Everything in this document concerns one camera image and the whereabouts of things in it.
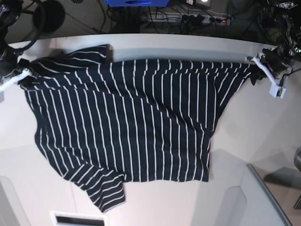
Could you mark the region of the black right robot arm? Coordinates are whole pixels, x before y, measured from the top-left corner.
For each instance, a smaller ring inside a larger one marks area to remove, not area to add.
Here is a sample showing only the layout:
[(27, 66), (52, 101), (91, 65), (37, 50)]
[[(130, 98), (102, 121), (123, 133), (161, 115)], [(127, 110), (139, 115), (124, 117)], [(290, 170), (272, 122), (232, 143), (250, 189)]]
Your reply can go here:
[(35, 32), (33, 39), (22, 48), (13, 48), (5, 41), (5, 37), (12, 27), (20, 18), (20, 15), (25, 12), (23, 9), (22, 0), (2, 0), (0, 2), (0, 81), (3, 82), (5, 78), (11, 76), (17, 68), (18, 57), (28, 50), (42, 34), (45, 21), (46, 11), (42, 1), (35, 0), (40, 10), (40, 25)]

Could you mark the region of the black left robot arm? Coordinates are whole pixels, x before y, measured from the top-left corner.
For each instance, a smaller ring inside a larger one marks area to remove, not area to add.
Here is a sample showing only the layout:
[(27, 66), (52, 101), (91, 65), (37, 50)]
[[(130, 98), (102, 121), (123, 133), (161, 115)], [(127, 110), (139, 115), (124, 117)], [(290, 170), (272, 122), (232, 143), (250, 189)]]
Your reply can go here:
[(260, 0), (259, 4), (271, 13), (260, 22), (261, 28), (275, 29), (279, 41), (275, 48), (264, 48), (250, 61), (258, 67), (256, 80), (267, 77), (271, 84), (283, 88), (294, 72), (293, 65), (301, 61), (301, 2), (299, 0)]

